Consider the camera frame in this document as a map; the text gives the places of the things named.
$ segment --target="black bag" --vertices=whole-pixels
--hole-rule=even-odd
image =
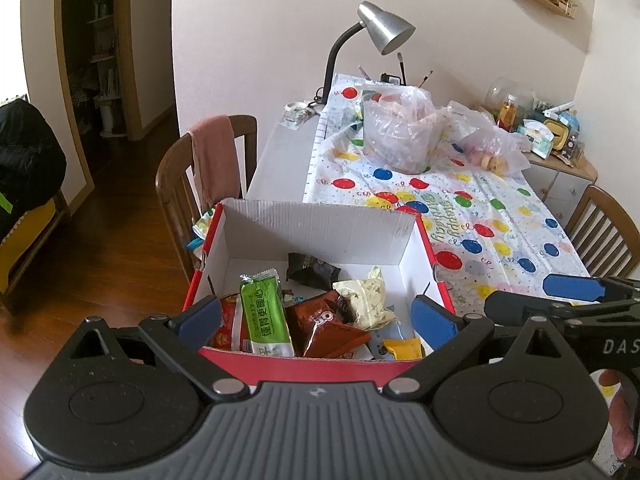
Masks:
[[[58,192],[65,172],[65,153],[38,109],[22,99],[0,107],[0,239]]]

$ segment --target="cardboard box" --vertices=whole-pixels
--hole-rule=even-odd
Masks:
[[[340,280],[366,278],[382,268],[386,306],[411,326],[410,305],[425,293],[453,312],[443,283],[434,278],[434,254],[419,216],[376,208],[226,199],[216,206],[203,253],[185,301],[239,291],[241,274],[275,268],[287,273],[290,252],[311,254],[342,269]],[[283,282],[297,296],[322,291]],[[411,367],[411,361],[348,361],[263,357],[203,348],[201,353],[247,384],[259,381],[341,382],[371,380],[379,386]]]

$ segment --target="cabinet drawer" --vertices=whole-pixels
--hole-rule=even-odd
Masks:
[[[540,200],[544,200],[556,172],[549,168],[532,165],[528,170],[522,171],[522,174]]]
[[[549,190],[547,198],[567,200],[568,202],[575,202],[577,204],[580,202],[580,198],[589,184],[590,182],[579,176],[559,173],[551,190]]]
[[[557,198],[547,198],[545,206],[554,216],[558,223],[564,228],[569,222],[571,215],[574,214],[575,208],[578,207],[578,199],[560,200]]]

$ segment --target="wooden floor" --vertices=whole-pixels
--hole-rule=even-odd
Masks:
[[[123,141],[68,226],[36,256],[0,319],[0,478],[37,463],[22,409],[61,345],[86,317],[133,326],[150,312],[180,311],[188,283],[164,225],[156,169],[178,137],[169,118],[140,142]]]

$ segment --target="yellow cushion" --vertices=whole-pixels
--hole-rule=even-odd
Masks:
[[[53,199],[29,211],[0,245],[0,292],[9,286],[9,271],[56,214]]]

